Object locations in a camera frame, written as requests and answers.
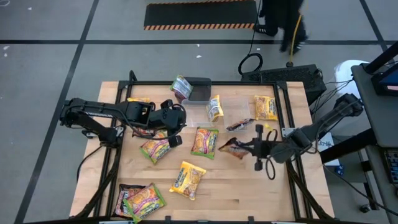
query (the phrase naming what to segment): metal stand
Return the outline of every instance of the metal stand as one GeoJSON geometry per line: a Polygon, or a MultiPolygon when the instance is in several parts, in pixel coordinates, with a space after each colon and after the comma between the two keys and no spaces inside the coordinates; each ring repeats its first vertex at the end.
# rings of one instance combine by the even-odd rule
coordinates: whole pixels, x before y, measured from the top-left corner
{"type": "Polygon", "coordinates": [[[349,138],[335,146],[328,148],[320,153],[322,164],[338,159],[341,156],[359,151],[368,145],[377,144],[373,130],[370,128],[363,131],[352,138],[349,138]]]}

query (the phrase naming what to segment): wooden table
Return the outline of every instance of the wooden table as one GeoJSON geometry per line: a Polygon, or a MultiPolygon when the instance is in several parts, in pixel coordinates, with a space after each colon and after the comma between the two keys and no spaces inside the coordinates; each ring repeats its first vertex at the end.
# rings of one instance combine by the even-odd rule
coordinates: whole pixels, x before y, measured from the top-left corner
{"type": "MultiPolygon", "coordinates": [[[[114,103],[117,92],[117,82],[103,82],[98,101],[114,103]]],[[[307,100],[302,83],[288,83],[290,104],[296,127],[311,124],[307,100]]],[[[282,91],[279,92],[284,114],[285,126],[287,124],[287,112],[283,100],[282,91]]],[[[212,95],[219,94],[223,98],[235,98],[248,100],[252,117],[254,116],[254,95],[274,96],[271,86],[212,86],[212,95]]],[[[132,88],[132,97],[149,97],[155,102],[157,108],[166,99],[177,100],[174,94],[165,85],[135,85],[132,88]]],[[[95,118],[105,126],[110,125],[110,119],[95,118]]],[[[267,123],[280,130],[277,121],[267,123]]],[[[222,146],[228,139],[236,136],[241,141],[250,141],[256,136],[254,125],[245,133],[227,133],[223,120],[217,124],[220,133],[217,146],[222,146]]],[[[119,184],[148,185],[151,182],[159,188],[167,206],[148,216],[146,220],[164,220],[170,215],[172,220],[213,220],[213,221],[246,221],[248,216],[254,216],[256,221],[293,221],[292,200],[290,197],[287,172],[284,164],[274,162],[276,169],[275,180],[269,180],[266,172],[254,171],[255,157],[247,155],[243,160],[231,156],[228,153],[216,151],[215,159],[211,160],[202,156],[190,154],[195,138],[196,128],[183,128],[180,133],[183,144],[172,149],[161,158],[154,166],[146,159],[139,147],[145,139],[132,138],[131,129],[127,129],[123,142],[123,150],[118,172],[119,184]],[[195,201],[170,193],[169,188],[178,176],[182,161],[187,161],[207,170],[202,178],[195,201]]],[[[98,147],[97,139],[88,140],[85,156],[98,147]]],[[[80,178],[77,183],[75,197],[73,199],[70,215],[77,214],[90,200],[100,179],[105,150],[101,150],[89,158],[82,166],[80,178]]],[[[308,189],[324,210],[333,216],[328,187],[326,184],[323,167],[319,154],[302,156],[305,178],[308,189]]],[[[115,191],[114,204],[116,204],[119,190],[115,191]]],[[[302,205],[300,191],[299,202],[302,217],[305,212],[302,205]]],[[[103,194],[100,215],[105,214],[108,191],[103,194]]]]}

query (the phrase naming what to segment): electronic equipment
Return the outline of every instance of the electronic equipment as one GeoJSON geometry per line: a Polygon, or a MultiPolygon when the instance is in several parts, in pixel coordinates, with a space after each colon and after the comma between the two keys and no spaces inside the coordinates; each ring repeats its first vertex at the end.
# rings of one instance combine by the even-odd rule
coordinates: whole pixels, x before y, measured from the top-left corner
{"type": "Polygon", "coordinates": [[[308,105],[326,91],[322,71],[316,65],[303,65],[242,73],[242,82],[303,82],[308,105]]]}
{"type": "Polygon", "coordinates": [[[365,68],[367,73],[373,75],[371,80],[374,90],[378,95],[398,96],[398,64],[395,64],[382,73],[376,73],[396,55],[398,55],[398,42],[380,54],[380,56],[365,68]]]}
{"type": "Polygon", "coordinates": [[[398,184],[398,149],[385,149],[381,153],[390,183],[398,184]]]}

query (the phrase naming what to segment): orange and black striped mat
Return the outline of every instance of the orange and black striped mat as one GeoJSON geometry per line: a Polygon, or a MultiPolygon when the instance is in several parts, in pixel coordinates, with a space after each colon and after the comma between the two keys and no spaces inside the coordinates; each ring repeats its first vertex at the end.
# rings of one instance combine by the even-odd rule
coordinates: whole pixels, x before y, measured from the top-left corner
{"type": "Polygon", "coordinates": [[[150,3],[144,29],[252,29],[256,16],[254,0],[150,3]]]}

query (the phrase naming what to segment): food package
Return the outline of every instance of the food package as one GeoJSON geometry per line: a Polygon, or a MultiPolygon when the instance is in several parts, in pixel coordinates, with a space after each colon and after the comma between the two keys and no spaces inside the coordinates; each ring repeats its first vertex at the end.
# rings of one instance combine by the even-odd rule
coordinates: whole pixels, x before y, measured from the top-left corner
{"type": "Polygon", "coordinates": [[[182,101],[189,98],[193,87],[182,75],[177,75],[175,81],[170,86],[170,90],[175,93],[175,96],[180,101],[182,101]]]}
{"type": "Polygon", "coordinates": [[[256,119],[278,120],[275,98],[268,96],[254,96],[256,101],[256,119]]]}
{"type": "Polygon", "coordinates": [[[220,116],[224,116],[223,109],[221,109],[220,96],[215,95],[206,105],[207,115],[210,122],[218,121],[220,116]]]}
{"type": "Polygon", "coordinates": [[[205,174],[205,169],[183,161],[177,180],[175,180],[169,191],[177,192],[194,200],[199,181],[205,174]]]}
{"type": "Polygon", "coordinates": [[[250,124],[252,124],[255,121],[255,119],[251,119],[251,118],[246,118],[241,120],[240,122],[234,123],[231,126],[226,127],[226,129],[228,131],[237,131],[240,130],[250,124]]]}
{"type": "MultiPolygon", "coordinates": [[[[154,136],[154,135],[155,135],[155,131],[154,131],[154,130],[142,129],[142,128],[136,128],[136,129],[137,129],[137,131],[138,131],[140,134],[145,135],[145,136],[154,136]]],[[[135,131],[132,132],[132,135],[133,135],[133,136],[140,137],[140,135],[137,134],[135,131]]]]}
{"type": "Polygon", "coordinates": [[[143,103],[150,103],[150,99],[149,98],[139,98],[139,97],[129,97],[127,98],[128,102],[133,102],[133,101],[137,101],[137,102],[143,102],[143,103]]]}
{"type": "Polygon", "coordinates": [[[135,195],[136,193],[140,192],[145,188],[145,186],[141,185],[127,185],[127,184],[120,184],[119,185],[119,197],[118,202],[116,203],[116,208],[114,210],[114,217],[122,217],[122,218],[132,218],[127,209],[127,206],[124,204],[123,199],[127,199],[130,196],[135,195]]]}
{"type": "Polygon", "coordinates": [[[228,152],[239,159],[243,159],[243,157],[249,154],[249,152],[239,147],[239,144],[242,144],[242,142],[238,141],[236,138],[231,138],[230,140],[228,140],[228,142],[225,143],[224,146],[221,146],[218,150],[221,152],[228,152]]]}
{"type": "MultiPolygon", "coordinates": [[[[164,138],[167,136],[165,131],[158,131],[154,138],[164,138]]],[[[169,140],[148,140],[140,147],[141,152],[154,164],[171,150],[169,140]]]]}
{"type": "Polygon", "coordinates": [[[123,202],[127,206],[134,223],[140,222],[152,212],[166,206],[166,202],[153,183],[135,195],[123,199],[123,202]]]}
{"type": "Polygon", "coordinates": [[[191,154],[214,159],[217,135],[217,129],[198,128],[191,154]]]}

